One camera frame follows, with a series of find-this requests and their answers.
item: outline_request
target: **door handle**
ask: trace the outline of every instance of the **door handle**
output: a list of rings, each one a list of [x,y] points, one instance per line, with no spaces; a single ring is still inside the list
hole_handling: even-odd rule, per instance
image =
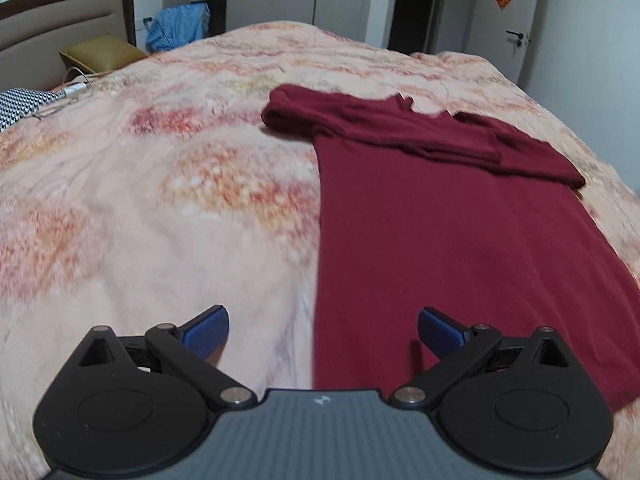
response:
[[[522,46],[522,40],[524,38],[524,34],[521,32],[511,32],[510,30],[507,30],[507,34],[513,34],[514,36],[518,37],[518,41],[516,41],[516,45],[517,46]]]

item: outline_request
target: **dark doorway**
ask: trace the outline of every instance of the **dark doorway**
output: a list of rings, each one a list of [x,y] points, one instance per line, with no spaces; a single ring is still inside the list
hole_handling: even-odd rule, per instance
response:
[[[436,0],[396,0],[389,34],[389,50],[423,52],[428,42]]]

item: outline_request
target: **metal screw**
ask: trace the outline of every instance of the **metal screw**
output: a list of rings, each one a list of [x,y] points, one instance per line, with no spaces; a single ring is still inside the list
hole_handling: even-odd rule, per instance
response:
[[[424,390],[416,388],[415,386],[405,386],[396,390],[394,397],[403,404],[417,404],[427,398],[427,394]]]
[[[251,399],[251,391],[243,386],[232,386],[222,390],[220,399],[228,404],[242,404]]]

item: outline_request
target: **white logo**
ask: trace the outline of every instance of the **white logo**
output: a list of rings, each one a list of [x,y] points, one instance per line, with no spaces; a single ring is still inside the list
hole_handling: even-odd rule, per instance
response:
[[[326,395],[320,396],[320,397],[316,397],[314,399],[314,402],[316,404],[320,404],[320,406],[324,406],[326,404],[328,404],[329,402],[331,402],[331,397],[327,397]]]

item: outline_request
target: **black and white patterned fabric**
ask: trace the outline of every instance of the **black and white patterned fabric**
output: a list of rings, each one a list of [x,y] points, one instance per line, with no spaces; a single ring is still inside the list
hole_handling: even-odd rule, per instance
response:
[[[33,114],[40,106],[62,99],[62,92],[41,92],[26,88],[11,88],[0,92],[0,132]]]

